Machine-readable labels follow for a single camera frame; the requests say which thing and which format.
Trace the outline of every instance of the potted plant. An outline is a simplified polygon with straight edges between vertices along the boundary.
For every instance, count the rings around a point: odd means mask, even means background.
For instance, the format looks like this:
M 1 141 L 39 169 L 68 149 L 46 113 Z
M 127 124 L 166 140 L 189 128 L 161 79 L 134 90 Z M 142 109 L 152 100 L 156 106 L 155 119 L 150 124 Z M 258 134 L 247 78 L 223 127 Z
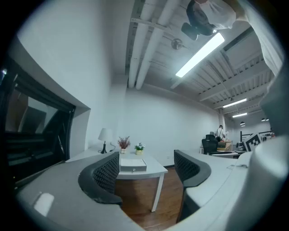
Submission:
M 135 154 L 136 155 L 142 155 L 144 148 L 145 148 L 144 144 L 138 143 L 137 145 L 135 145 Z
M 118 140 L 118 144 L 121 147 L 121 154 L 125 154 L 127 147 L 130 146 L 130 144 L 131 144 L 131 142 L 129 140 L 129 136 L 125 137 L 125 138 L 120 137 Z

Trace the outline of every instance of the flower pot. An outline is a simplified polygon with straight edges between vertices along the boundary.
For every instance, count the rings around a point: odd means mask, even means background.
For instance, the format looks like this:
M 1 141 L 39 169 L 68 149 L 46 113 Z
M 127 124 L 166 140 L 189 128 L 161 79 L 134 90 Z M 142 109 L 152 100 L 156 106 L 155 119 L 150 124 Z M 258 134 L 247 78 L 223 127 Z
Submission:
M 143 150 L 136 150 L 136 151 L 135 151 L 135 154 L 136 154 L 136 155 L 142 155 L 142 154 L 143 154 Z
M 121 154 L 125 154 L 126 153 L 126 148 L 121 148 Z

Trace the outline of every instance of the desk leg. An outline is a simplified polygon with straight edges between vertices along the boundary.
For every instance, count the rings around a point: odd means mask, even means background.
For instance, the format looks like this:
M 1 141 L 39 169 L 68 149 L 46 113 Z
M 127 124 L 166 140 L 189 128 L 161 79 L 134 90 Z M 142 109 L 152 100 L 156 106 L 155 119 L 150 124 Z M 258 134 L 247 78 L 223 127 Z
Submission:
M 153 201 L 151 212 L 154 212 L 157 208 L 158 199 L 159 199 L 159 196 L 161 194 L 161 190 L 162 190 L 162 186 L 163 186 L 163 177 L 164 177 L 164 173 L 162 173 L 158 178 L 157 188 L 156 188 L 155 193 L 154 193 L 154 201 Z

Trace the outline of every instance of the glass pane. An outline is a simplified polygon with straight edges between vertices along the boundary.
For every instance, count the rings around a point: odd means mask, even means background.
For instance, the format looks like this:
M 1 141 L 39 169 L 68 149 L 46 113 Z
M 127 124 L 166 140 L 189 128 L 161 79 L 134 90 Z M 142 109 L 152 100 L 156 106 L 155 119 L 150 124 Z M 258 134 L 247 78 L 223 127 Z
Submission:
M 7 70 L 6 69 L 2 69 L 1 73 L 0 73 L 0 85 L 2 83 L 2 80 L 4 79 L 4 76 L 7 74 Z
M 7 111 L 5 130 L 40 134 L 57 109 L 14 89 Z

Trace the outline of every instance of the wooden floor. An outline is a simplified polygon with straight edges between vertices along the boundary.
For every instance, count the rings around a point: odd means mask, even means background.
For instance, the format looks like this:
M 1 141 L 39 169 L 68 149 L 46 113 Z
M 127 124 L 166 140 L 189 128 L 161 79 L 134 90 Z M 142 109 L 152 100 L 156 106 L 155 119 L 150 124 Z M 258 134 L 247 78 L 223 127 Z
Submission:
M 122 210 L 148 231 L 164 230 L 176 224 L 182 201 L 182 183 L 174 168 L 164 175 L 155 212 L 151 212 L 157 179 L 117 180 L 115 194 L 123 200 Z

